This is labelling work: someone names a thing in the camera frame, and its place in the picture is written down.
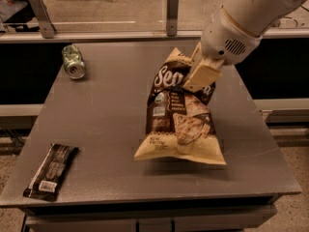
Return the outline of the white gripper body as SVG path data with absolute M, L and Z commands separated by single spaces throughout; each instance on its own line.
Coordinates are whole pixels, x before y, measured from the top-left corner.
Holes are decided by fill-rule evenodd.
M 243 29 L 221 6 L 203 31 L 201 47 L 206 57 L 237 64 L 259 46 L 261 39 Z

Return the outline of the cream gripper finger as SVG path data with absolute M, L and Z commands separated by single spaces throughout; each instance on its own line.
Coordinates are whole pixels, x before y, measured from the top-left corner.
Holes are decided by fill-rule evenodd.
M 202 58 L 189 74 L 183 84 L 183 88 L 192 93 L 208 87 L 213 84 L 221 75 L 221 68 L 224 60 L 213 60 L 211 58 Z
M 192 69 L 196 68 L 197 65 L 200 63 L 202 60 L 202 49 L 201 49 L 201 44 L 197 43 L 196 47 L 191 55 L 191 63 L 192 63 Z

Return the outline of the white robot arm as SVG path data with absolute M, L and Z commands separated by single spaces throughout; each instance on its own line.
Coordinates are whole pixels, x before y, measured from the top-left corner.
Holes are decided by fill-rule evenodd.
M 195 93 L 213 84 L 224 65 L 242 62 L 279 18 L 306 0 L 225 0 L 211 17 L 193 55 L 183 88 Z

